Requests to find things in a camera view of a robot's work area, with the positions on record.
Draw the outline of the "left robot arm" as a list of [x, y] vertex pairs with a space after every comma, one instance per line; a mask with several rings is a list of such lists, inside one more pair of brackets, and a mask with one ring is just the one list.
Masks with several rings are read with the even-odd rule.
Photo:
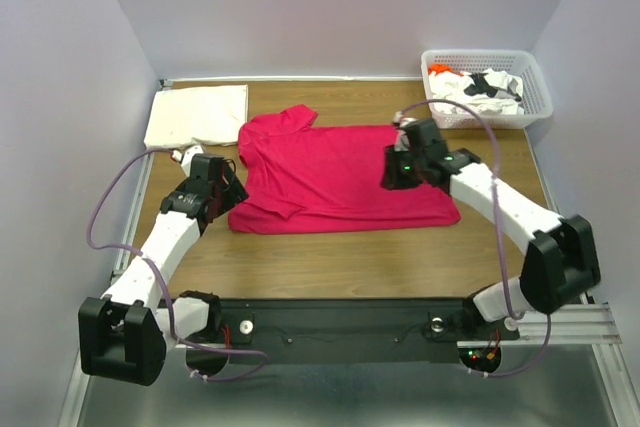
[[173, 157], [185, 178], [161, 201], [143, 246], [126, 246], [132, 260], [124, 273], [79, 308], [80, 364], [88, 375], [149, 386], [169, 350], [192, 335], [210, 341], [222, 331], [216, 295], [187, 291], [172, 298], [168, 283], [207, 227], [248, 194], [234, 163], [221, 155], [193, 147]]

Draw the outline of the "pink t-shirt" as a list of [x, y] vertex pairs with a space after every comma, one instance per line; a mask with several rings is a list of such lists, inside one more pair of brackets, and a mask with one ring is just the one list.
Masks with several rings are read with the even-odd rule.
[[299, 104], [263, 114], [238, 134], [248, 198], [228, 216], [231, 230], [299, 234], [450, 226], [461, 215], [440, 189], [386, 190], [390, 125], [318, 126]]

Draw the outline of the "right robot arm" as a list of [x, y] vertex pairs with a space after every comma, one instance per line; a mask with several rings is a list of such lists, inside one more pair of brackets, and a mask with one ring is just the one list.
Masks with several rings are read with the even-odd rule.
[[499, 245], [510, 239], [524, 255], [518, 276], [503, 271], [498, 283], [464, 300], [466, 334], [482, 337], [496, 321], [526, 312], [550, 315], [600, 283], [593, 229], [584, 217], [538, 205], [471, 151], [450, 149], [431, 119], [397, 114], [393, 125], [397, 137], [384, 151], [383, 188], [438, 188], [490, 220]]

